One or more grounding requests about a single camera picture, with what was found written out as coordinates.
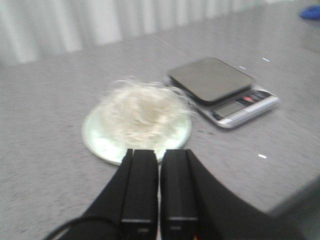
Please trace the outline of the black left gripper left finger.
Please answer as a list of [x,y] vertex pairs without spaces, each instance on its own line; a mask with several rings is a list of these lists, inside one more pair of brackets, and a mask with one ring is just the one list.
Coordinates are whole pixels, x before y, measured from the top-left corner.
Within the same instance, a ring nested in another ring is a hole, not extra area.
[[129,149],[86,217],[107,218],[126,240],[154,240],[158,228],[158,162],[152,150]]

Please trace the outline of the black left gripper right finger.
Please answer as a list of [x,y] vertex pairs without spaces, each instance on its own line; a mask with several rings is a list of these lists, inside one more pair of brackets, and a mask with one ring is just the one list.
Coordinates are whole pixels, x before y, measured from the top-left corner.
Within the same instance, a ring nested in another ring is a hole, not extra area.
[[223,186],[190,149],[166,151],[160,192],[164,240],[275,239],[275,221]]

